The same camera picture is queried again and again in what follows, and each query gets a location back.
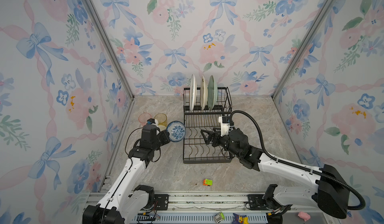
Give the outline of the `blue floral bowl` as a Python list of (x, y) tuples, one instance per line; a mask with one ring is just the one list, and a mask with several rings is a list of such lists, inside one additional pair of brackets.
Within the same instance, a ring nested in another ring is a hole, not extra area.
[(177, 143), (185, 138), (187, 131), (185, 125), (182, 122), (173, 121), (168, 124), (167, 132), (170, 134), (170, 141)]

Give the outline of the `yellow transparent cup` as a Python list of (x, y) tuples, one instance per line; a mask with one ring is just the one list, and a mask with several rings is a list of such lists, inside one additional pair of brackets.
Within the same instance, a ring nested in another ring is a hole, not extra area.
[(164, 113), (156, 114), (155, 120), (156, 120), (158, 126), (167, 127), (167, 125), (168, 125), (168, 117)]

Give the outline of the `pink transparent cup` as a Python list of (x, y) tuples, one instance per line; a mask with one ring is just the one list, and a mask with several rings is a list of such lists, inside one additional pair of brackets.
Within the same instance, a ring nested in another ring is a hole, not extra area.
[(138, 121), (142, 126), (145, 126), (149, 119), (152, 118), (152, 115), (149, 113), (142, 113), (138, 117)]

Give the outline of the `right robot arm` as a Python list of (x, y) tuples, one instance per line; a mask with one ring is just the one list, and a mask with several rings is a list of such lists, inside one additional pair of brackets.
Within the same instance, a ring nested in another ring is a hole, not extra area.
[(270, 158), (262, 149), (251, 146), (240, 129), (224, 136), (218, 128), (202, 130), (201, 134), (207, 145), (229, 152), (230, 158), (238, 158), (245, 168), (275, 174), (298, 184), (293, 188), (270, 185), (264, 199), (271, 208), (288, 205), (317, 207), (334, 218), (347, 218), (350, 191), (342, 186), (344, 179), (336, 168), (330, 165), (308, 167), (278, 157)]

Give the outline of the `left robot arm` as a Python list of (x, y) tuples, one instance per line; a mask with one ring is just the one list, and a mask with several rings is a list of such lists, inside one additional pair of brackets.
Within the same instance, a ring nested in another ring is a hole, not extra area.
[(142, 128), (142, 137), (128, 154), (128, 160), (110, 190), (95, 206), (83, 212), (83, 224), (129, 224), (141, 210), (155, 207), (154, 188), (135, 183), (161, 146), (169, 144), (170, 134), (154, 124)]

